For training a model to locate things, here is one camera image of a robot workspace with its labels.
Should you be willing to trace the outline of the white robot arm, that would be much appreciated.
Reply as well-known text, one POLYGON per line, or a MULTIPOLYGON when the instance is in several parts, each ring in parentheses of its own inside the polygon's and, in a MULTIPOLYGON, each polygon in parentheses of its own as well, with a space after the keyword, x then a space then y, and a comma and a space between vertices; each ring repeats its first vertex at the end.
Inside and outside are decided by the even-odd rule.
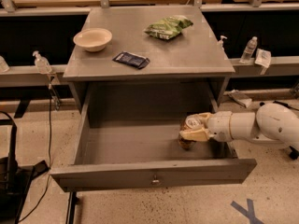
POLYGON ((184 148, 191 142, 247 140, 266 147, 299 149, 299 118, 283 105, 268 103, 256 112, 199 113, 183 122, 178 140, 184 148))

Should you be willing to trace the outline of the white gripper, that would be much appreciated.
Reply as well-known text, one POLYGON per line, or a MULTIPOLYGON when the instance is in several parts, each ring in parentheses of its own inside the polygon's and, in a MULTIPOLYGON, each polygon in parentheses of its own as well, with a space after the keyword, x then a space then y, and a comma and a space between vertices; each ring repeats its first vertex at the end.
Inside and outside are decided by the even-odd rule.
MULTIPOLYGON (((210 137, 218 142, 230 142, 233 140, 230 133, 231 111, 220 111, 215 114, 209 112, 192 114, 186 118, 188 125, 207 124, 210 137)), ((205 142, 209 139, 205 129, 184 130, 179 132, 185 140, 205 142)))

